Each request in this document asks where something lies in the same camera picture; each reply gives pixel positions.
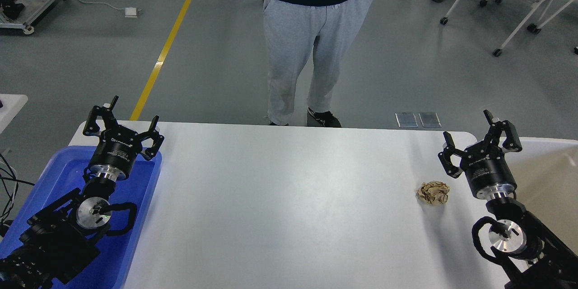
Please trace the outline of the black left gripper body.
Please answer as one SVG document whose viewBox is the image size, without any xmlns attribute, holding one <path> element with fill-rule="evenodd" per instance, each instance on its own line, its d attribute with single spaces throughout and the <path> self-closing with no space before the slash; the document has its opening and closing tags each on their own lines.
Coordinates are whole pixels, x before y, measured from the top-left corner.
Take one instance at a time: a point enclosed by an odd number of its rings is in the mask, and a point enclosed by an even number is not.
<svg viewBox="0 0 578 289">
<path fill-rule="evenodd" d="M 136 131 L 126 127 L 104 130 L 89 161 L 89 171 L 95 174 L 111 172 L 115 174 L 115 180 L 126 180 L 138 153 L 142 150 L 141 143 L 136 142 L 137 134 Z"/>
</svg>

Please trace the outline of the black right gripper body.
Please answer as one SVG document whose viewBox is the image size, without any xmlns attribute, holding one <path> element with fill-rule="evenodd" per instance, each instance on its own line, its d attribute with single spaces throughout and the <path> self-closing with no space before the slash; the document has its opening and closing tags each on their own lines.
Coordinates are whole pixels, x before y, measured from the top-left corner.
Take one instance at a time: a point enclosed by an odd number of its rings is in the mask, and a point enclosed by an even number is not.
<svg viewBox="0 0 578 289">
<path fill-rule="evenodd" d="M 517 184 L 504 159 L 503 149 L 495 144 L 482 147 L 475 143 L 465 149 L 461 170 L 471 194 L 477 199 L 503 198 L 515 192 Z"/>
</svg>

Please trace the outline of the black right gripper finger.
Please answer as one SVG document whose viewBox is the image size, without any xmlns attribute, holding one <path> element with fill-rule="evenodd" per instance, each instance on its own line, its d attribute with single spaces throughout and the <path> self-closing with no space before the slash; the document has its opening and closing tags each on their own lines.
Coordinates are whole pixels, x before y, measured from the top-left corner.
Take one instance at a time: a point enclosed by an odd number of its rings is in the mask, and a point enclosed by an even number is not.
<svg viewBox="0 0 578 289">
<path fill-rule="evenodd" d="M 508 120 L 500 121 L 494 118 L 489 110 L 483 110 L 483 114 L 490 126 L 483 139 L 485 152 L 489 152 L 490 149 L 501 149 L 504 153 L 522 151 L 522 143 L 514 124 Z"/>
<path fill-rule="evenodd" d="M 463 158 L 468 154 L 465 151 L 456 148 L 452 135 L 449 132 L 443 132 L 443 136 L 445 139 L 445 145 L 443 146 L 442 152 L 438 154 L 438 158 L 446 174 L 457 179 L 462 174 L 463 170 L 452 163 L 451 157 L 456 156 Z"/>
</svg>

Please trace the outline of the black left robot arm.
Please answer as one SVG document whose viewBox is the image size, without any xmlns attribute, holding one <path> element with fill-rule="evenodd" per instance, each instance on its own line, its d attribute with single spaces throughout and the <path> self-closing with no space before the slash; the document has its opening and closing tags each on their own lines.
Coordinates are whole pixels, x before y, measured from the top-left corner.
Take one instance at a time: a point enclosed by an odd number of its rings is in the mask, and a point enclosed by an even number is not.
<svg viewBox="0 0 578 289">
<path fill-rule="evenodd" d="M 155 157 L 164 141 L 155 116 L 147 131 L 138 133 L 118 124 L 109 106 L 93 106 L 85 122 L 85 136 L 99 143 L 84 169 L 85 185 L 56 199 L 27 219 L 21 246 L 1 260 L 3 289 L 50 289 L 54 279 L 66 284 L 100 254 L 105 236 L 121 236 L 136 224 L 138 205 L 110 203 L 117 183 L 128 179 L 139 155 Z"/>
</svg>

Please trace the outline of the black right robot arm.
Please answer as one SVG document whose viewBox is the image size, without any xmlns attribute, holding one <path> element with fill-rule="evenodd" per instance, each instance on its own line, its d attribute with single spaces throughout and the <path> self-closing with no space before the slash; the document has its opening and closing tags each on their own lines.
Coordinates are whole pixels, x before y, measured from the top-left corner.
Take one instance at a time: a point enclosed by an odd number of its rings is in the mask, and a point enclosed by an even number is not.
<svg viewBox="0 0 578 289">
<path fill-rule="evenodd" d="M 446 174 L 464 174 L 472 196 L 484 200 L 491 213 L 471 228 L 475 249 L 504 270 L 506 289 L 575 289 L 576 254 L 517 200 L 517 184 L 504 158 L 522 151 L 514 124 L 494 118 L 489 110 L 483 114 L 489 130 L 482 141 L 460 150 L 444 132 L 438 154 Z"/>
</svg>

